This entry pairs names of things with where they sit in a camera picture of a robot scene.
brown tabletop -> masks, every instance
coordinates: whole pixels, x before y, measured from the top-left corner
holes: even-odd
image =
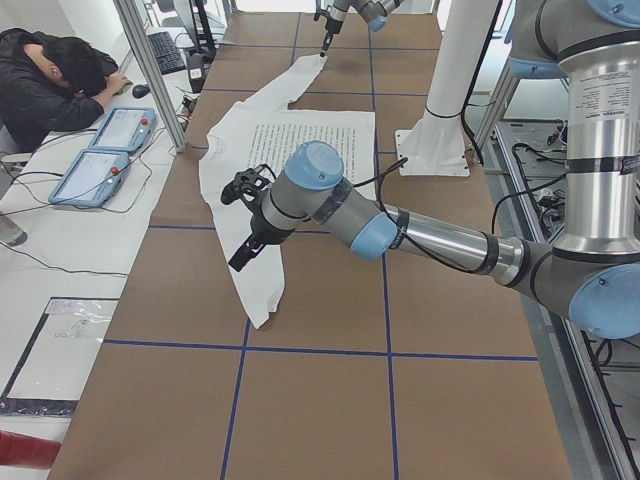
[[[317,53],[306,14],[236,14],[51,480],[571,478],[519,296],[402,253],[358,259],[320,227],[282,246],[278,312],[250,327],[200,196],[206,133]],[[440,45],[431,15],[378,34],[356,16],[291,108],[376,112],[376,159],[420,118]],[[385,201],[475,229],[469,178],[391,175]]]

blue tablet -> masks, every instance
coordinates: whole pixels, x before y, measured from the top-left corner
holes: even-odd
[[[114,107],[107,112],[89,147],[133,153],[142,146],[155,123],[153,108]]]
[[[127,152],[84,149],[49,195],[49,203],[99,207],[115,193],[128,166]]]

black mouse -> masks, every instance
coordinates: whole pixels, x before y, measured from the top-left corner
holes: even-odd
[[[151,89],[147,84],[134,85],[133,89],[131,89],[131,95],[133,95],[133,98],[142,98],[150,91]]]

red cylinder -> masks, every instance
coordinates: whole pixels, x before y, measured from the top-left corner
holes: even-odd
[[[61,445],[53,440],[0,430],[0,465],[51,468]]]

black keyboard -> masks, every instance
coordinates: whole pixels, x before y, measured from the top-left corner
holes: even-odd
[[[150,33],[147,38],[149,39],[153,56],[156,57],[156,62],[160,67],[160,73],[166,75],[167,73],[179,72],[187,68],[180,55],[180,50],[173,43],[169,32]]]

